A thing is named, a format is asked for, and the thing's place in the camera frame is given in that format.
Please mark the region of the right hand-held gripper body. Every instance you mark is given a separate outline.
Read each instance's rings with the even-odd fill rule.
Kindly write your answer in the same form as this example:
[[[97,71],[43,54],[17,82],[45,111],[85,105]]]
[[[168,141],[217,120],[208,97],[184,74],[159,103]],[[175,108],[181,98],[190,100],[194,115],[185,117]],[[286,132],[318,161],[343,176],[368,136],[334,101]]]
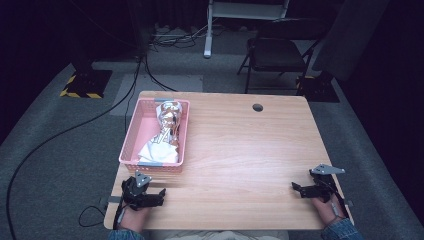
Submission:
[[[324,202],[327,202],[333,194],[338,192],[333,175],[344,174],[345,169],[319,164],[315,168],[310,169],[309,172],[315,185],[308,188],[316,191],[315,198],[321,198]]]

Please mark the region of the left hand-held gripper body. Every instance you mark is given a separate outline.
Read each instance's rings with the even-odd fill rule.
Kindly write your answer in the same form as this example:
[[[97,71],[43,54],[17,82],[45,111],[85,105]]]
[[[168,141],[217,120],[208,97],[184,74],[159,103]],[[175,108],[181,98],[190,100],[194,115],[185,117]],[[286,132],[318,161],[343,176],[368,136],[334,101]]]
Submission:
[[[146,193],[151,180],[150,176],[136,171],[133,176],[122,182],[123,200],[130,208],[146,208],[149,200],[157,200],[152,194]]]

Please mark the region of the pink plastic basket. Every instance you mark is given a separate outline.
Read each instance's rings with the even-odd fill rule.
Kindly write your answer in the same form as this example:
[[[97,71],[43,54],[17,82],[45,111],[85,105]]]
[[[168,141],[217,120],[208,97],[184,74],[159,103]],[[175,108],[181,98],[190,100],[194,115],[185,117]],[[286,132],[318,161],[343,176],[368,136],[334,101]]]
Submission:
[[[182,105],[178,162],[174,164],[163,163],[162,167],[137,166],[137,163],[140,162],[139,151],[152,137],[159,133],[156,108],[161,104],[161,102],[155,102],[154,98],[140,98],[136,104],[119,156],[119,162],[124,164],[129,170],[140,170],[142,172],[180,172],[182,170],[190,102],[182,99],[174,99],[174,101],[178,101]]]

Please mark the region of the silver foil bag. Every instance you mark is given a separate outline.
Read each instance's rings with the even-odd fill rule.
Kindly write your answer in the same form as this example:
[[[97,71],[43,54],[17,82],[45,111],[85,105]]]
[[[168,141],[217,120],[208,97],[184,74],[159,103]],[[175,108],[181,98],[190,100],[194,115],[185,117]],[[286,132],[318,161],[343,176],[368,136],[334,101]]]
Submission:
[[[178,101],[165,101],[156,108],[159,133],[139,151],[139,161],[151,164],[174,164],[179,159],[179,127],[182,105]]]

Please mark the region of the person's right hand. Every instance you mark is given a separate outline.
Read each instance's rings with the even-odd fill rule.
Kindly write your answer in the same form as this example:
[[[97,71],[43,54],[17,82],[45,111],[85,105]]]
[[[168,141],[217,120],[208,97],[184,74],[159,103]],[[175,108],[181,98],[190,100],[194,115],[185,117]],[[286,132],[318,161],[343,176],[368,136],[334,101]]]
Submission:
[[[321,198],[312,198],[311,203],[318,211],[325,227],[346,218],[338,198],[335,195],[332,195],[327,202],[324,202]]]

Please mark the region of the person's left hand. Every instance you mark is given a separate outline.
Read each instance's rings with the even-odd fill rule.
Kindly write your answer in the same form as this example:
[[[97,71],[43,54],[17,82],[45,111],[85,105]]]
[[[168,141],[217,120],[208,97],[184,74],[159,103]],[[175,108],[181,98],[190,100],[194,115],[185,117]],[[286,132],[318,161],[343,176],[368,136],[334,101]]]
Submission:
[[[133,210],[130,207],[125,207],[123,212],[121,222],[118,224],[119,228],[141,233],[148,219],[150,208]]]

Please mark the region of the black yellow striped stand base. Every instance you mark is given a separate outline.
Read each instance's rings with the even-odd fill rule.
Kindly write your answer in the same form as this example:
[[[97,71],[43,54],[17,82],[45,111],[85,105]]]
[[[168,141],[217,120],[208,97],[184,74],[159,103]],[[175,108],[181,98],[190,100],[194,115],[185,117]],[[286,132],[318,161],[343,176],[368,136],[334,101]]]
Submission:
[[[314,76],[298,76],[296,89],[296,94],[305,97],[308,102],[339,102],[330,80],[322,80],[320,77]]]
[[[60,93],[61,97],[100,99],[112,75],[111,70],[93,70],[90,73],[75,71]]]

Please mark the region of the black folding chair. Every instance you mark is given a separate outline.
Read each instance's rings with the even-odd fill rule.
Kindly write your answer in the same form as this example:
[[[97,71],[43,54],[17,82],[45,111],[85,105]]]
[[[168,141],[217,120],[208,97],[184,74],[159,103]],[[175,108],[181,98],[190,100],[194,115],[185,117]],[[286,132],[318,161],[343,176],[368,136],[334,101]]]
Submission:
[[[247,69],[244,92],[250,90],[252,70],[300,73],[298,82],[304,80],[315,47],[328,31],[328,24],[316,18],[280,18],[262,25],[247,40],[247,53],[237,71],[239,75]]]

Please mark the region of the dark grey panel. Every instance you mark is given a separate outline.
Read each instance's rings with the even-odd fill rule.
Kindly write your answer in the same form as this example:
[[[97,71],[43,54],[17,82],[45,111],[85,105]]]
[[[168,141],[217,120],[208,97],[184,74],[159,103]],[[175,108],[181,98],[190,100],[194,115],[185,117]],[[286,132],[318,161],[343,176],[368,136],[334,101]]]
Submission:
[[[349,79],[389,2],[345,0],[312,67],[320,78]]]

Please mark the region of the white metal stand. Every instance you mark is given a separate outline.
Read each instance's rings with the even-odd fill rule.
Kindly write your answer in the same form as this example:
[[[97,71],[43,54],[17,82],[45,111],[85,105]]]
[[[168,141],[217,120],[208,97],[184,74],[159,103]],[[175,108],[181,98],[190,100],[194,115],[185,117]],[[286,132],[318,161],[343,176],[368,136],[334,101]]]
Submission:
[[[286,16],[290,0],[281,4],[234,3],[209,0],[207,8],[207,33],[203,56],[212,56],[212,25],[214,18],[236,18],[254,20],[275,20]]]

